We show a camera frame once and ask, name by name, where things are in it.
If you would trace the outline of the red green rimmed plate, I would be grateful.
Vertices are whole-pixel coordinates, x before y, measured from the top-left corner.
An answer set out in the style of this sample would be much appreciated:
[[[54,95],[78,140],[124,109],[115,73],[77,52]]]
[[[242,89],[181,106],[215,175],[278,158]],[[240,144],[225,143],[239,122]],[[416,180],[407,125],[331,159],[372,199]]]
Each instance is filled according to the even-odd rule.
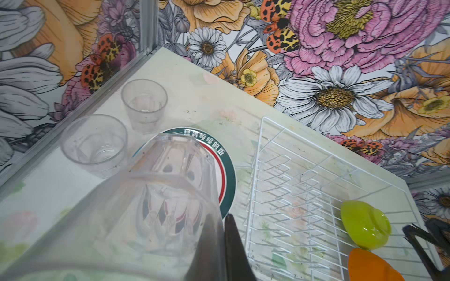
[[[217,190],[221,217],[225,218],[232,207],[237,179],[232,160],[225,147],[212,135],[197,128],[177,127],[164,133],[194,137],[212,155],[215,163]]]

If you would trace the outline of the white wire dish rack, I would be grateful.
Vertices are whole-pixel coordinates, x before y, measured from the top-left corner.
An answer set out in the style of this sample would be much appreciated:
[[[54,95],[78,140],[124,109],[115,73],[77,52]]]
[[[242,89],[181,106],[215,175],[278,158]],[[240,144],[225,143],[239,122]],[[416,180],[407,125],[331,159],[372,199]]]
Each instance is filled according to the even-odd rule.
[[[341,216],[349,200],[389,220],[391,234],[377,256],[407,281],[430,280],[403,233],[405,226],[424,227],[403,181],[344,160],[267,117],[257,140],[244,242],[257,280],[349,280],[356,243]]]

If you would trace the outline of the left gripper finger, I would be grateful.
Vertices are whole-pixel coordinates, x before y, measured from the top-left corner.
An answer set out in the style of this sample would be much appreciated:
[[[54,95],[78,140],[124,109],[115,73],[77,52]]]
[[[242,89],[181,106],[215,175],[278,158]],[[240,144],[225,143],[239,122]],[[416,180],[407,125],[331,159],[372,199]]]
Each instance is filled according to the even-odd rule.
[[[256,281],[232,214],[225,217],[226,271],[228,281]]]

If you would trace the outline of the green plastic bowl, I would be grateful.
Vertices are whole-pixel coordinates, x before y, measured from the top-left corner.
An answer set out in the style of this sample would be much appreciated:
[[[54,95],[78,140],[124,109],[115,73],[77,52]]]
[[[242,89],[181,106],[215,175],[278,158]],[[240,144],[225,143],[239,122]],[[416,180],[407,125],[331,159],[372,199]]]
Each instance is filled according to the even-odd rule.
[[[388,217],[363,201],[343,202],[341,220],[352,241],[362,249],[374,250],[384,247],[391,235]]]

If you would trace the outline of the orange plastic bowl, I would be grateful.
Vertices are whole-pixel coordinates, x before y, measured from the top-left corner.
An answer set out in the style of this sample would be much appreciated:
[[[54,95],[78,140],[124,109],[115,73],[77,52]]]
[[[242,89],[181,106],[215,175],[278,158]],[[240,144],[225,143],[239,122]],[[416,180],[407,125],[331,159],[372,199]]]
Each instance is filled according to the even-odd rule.
[[[360,248],[350,252],[348,272],[351,281],[405,281],[385,260]]]

